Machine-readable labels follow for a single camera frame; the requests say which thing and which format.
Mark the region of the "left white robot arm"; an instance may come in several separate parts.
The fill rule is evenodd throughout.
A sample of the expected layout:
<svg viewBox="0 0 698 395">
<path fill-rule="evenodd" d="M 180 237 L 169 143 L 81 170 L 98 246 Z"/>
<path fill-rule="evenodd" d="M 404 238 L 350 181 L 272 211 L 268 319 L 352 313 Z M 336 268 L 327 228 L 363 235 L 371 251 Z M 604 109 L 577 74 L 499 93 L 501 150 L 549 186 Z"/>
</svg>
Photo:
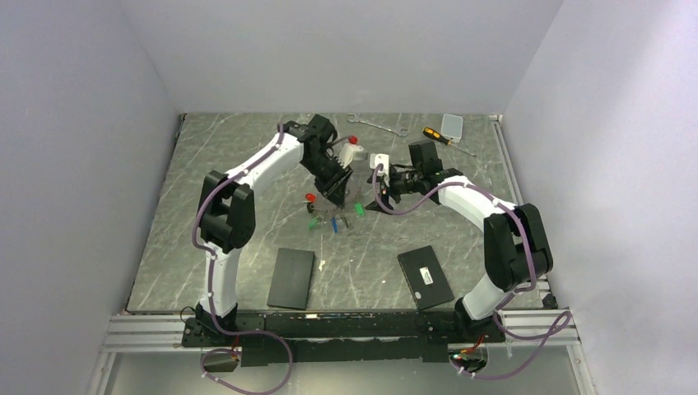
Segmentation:
<svg viewBox="0 0 698 395">
<path fill-rule="evenodd" d="M 205 290 L 195 317 L 212 343 L 224 346 L 235 338 L 236 277 L 242 248 L 256 227 L 256 196 L 286 171 L 302 165 L 330 207 L 343 209 L 350 203 L 351 165 L 365 153 L 356 137 L 339 137 L 331 121 L 316 114 L 307 124 L 278 124 L 272 140 L 244 163 L 205 177 L 192 230 L 194 247 L 207 259 Z"/>
</svg>

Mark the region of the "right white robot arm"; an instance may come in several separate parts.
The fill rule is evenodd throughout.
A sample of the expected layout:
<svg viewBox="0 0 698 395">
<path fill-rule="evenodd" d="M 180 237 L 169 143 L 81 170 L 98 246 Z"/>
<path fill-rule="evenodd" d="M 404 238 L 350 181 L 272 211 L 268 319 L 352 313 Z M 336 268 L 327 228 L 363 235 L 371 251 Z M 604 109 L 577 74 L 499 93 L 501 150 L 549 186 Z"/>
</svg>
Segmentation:
<svg viewBox="0 0 698 395">
<path fill-rule="evenodd" d="M 393 207 L 401 196 L 419 193 L 420 204 L 431 200 L 476 225 L 484 238 L 482 279 L 454 306 L 454 332 L 465 342 L 482 335 L 519 293 L 532 290 L 537 279 L 553 267 L 551 248 L 540 211 L 531 203 L 515 205 L 477 186 L 463 172 L 446 169 L 435 143 L 422 140 L 409 146 L 412 163 L 393 165 L 386 154 L 372 154 L 370 185 L 375 200 L 370 210 L 397 216 Z"/>
</svg>

